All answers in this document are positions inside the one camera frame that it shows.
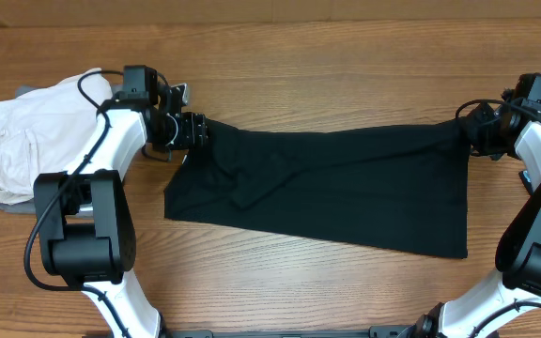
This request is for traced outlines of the black t-shirt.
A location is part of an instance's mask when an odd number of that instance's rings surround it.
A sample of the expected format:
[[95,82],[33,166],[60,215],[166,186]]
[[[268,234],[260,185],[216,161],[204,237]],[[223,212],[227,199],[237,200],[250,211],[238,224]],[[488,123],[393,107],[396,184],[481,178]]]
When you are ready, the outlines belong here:
[[164,215],[406,253],[467,256],[470,147],[454,121],[336,132],[213,121],[164,192]]

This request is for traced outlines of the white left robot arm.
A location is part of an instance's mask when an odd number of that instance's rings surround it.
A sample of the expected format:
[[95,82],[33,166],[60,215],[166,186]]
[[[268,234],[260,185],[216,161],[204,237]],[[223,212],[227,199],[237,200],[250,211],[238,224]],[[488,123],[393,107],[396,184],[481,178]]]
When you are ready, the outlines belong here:
[[136,153],[201,148],[209,128],[204,115],[185,111],[187,84],[169,84],[144,65],[119,74],[123,82],[116,92],[89,100],[97,128],[84,156],[34,183],[37,221],[23,268],[40,289],[88,296],[112,337],[168,337],[133,268],[136,235],[122,179]]

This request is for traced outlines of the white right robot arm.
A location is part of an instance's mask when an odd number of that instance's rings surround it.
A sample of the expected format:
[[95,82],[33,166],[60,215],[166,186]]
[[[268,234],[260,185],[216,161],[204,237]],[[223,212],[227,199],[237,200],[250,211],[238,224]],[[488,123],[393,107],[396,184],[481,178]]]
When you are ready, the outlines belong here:
[[472,100],[457,122],[471,142],[471,154],[523,162],[520,177],[530,194],[503,233],[495,269],[456,300],[436,305],[401,337],[495,337],[520,315],[541,309],[541,73],[519,76],[500,100]]

